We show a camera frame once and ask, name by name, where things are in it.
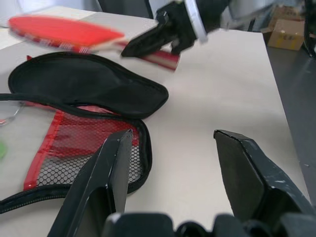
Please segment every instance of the gray floor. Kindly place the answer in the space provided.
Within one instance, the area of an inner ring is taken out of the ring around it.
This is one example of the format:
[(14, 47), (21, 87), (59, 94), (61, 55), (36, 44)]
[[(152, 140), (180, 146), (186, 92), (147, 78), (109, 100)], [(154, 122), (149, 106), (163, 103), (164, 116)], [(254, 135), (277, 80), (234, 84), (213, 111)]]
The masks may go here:
[(304, 50), (268, 47), (286, 118), (309, 191), (316, 204), (316, 60)]

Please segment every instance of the black zipper trim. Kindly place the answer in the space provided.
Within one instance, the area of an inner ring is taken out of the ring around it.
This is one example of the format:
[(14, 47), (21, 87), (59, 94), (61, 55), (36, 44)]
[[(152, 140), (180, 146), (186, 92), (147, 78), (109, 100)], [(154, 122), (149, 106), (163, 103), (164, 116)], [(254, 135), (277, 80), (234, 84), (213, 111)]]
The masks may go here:
[[(124, 118), (118, 115), (112, 114), (104, 114), (104, 113), (97, 113), (86, 111), (82, 109), (78, 109), (76, 107), (72, 107), (70, 105), (61, 104), (60, 102), (56, 101), (54, 98), (43, 97), (38, 95), (29, 95), (29, 94), (0, 94), (0, 101), (29, 101), (33, 103), (42, 104), (45, 106), (51, 106), (55, 109), (64, 111), (74, 116), (78, 117), (85, 117), (85, 118), (94, 118), (94, 119), (115, 119), (120, 121), (125, 121), (130, 123), (131, 125), (135, 126), (137, 129), (140, 130), (139, 140), (142, 144), (140, 150), (140, 156), (145, 156), (141, 159), (144, 167), (143, 174), (139, 177), (138, 180), (128, 184), (127, 193), (132, 193), (138, 190), (141, 186), (144, 185), (145, 181), (147, 180), (149, 173), (152, 168), (153, 159), (152, 159), (152, 146), (151, 146), (151, 139), (149, 135), (148, 128), (144, 124), (143, 121), (139, 119), (130, 119)], [(19, 192), (13, 196), (10, 196), (2, 201), (0, 201), (0, 214), (8, 212), (10, 210), (17, 209), (22, 206), (26, 206), (38, 201), (42, 200), (49, 200), (55, 198), (65, 198), (67, 192), (70, 188), (70, 185), (66, 184), (55, 184), (55, 185), (45, 185), (39, 186), (31, 190)]]
[(122, 116), (124, 116), (126, 118), (130, 118), (130, 119), (145, 119), (148, 116), (152, 115), (155, 111), (157, 111), (161, 106), (163, 106), (166, 103), (166, 101), (168, 100), (168, 98), (169, 98), (168, 90), (163, 85), (161, 85), (159, 83), (156, 83), (156, 82), (154, 82), (154, 81), (152, 81), (150, 79), (147, 79), (145, 77), (142, 77), (141, 75), (135, 74), (132, 71), (126, 69), (123, 66), (121, 66), (120, 64), (117, 64), (117, 63), (115, 63), (115, 62), (113, 62), (113, 61), (111, 61), (109, 59), (106, 59), (106, 58), (103, 58), (103, 57), (100, 57), (100, 56), (94, 55), (94, 54), (84, 55), (84, 54), (75, 54), (75, 53), (72, 53), (72, 52), (49, 53), (49, 54), (45, 54), (45, 55), (41, 55), (41, 56), (32, 58), (31, 60), (28, 60), (28, 61), (20, 64), (9, 75), (8, 86), (9, 86), (10, 91), (15, 94), (15, 91), (13, 89), (14, 88), (13, 81), (14, 81), (15, 75), (20, 73), (21, 70), (24, 70), (24, 68), (29, 66), (31, 63), (41, 62), (41, 61), (49, 59), (51, 57), (65, 57), (65, 56), (66, 57), (67, 56), (76, 56), (77, 58), (84, 58), (84, 59), (87, 59), (87, 57), (88, 57), (89, 60), (91, 60), (91, 61), (98, 62), (98, 63), (101, 62), (101, 63), (103, 63), (103, 64), (105, 64), (107, 66), (110, 66), (112, 70), (121, 72), (122, 74), (125, 74), (127, 76), (131, 76), (131, 77), (133, 77), (134, 80), (138, 81), (139, 83), (142, 83), (144, 86), (149, 86), (149, 87), (151, 87), (151, 88), (153, 88), (153, 89), (155, 89), (155, 90), (157, 90), (160, 93), (165, 95), (165, 99), (162, 100), (156, 106), (156, 108), (153, 108), (152, 111), (150, 111), (148, 113), (138, 114), (138, 115), (131, 115), (131, 114), (128, 114), (128, 113), (122, 113), (122, 111), (117, 111), (114, 108), (110, 108), (110, 107), (107, 107), (107, 106), (104, 106), (104, 105), (97, 105), (99, 107), (108, 109), (108, 110), (110, 110), (110, 111), (112, 111), (112, 112), (114, 112), (116, 114), (120, 114), (120, 115), (122, 115)]

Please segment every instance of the black mesh netting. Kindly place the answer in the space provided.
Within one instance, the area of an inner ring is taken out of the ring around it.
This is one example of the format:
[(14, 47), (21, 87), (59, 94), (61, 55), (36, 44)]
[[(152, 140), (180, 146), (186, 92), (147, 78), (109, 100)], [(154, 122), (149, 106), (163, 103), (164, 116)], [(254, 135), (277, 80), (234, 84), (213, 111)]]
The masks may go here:
[(57, 110), (45, 139), (27, 174), (24, 190), (43, 185), (72, 184), (83, 165), (109, 135), (133, 130), (129, 184), (144, 173), (139, 129), (119, 119), (84, 118)]

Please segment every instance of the green object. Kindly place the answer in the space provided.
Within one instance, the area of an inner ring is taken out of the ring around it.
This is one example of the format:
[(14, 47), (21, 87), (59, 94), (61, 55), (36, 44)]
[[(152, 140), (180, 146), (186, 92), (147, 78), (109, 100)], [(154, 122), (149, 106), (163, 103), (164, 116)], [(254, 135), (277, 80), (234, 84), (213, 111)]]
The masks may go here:
[(6, 152), (6, 145), (2, 141), (0, 141), (0, 160), (5, 156)]

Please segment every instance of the ping pong paddle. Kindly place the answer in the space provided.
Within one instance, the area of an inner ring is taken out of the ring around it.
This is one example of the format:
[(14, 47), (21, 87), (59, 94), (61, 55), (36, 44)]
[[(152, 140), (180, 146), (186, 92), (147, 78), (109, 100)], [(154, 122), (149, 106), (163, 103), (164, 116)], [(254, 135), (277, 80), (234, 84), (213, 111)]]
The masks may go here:
[[(122, 51), (128, 44), (124, 34), (114, 29), (67, 18), (25, 15), (12, 17), (8, 23), (11, 31), (20, 37), (78, 53)], [(179, 55), (163, 50), (140, 58), (173, 71), (179, 62)]]

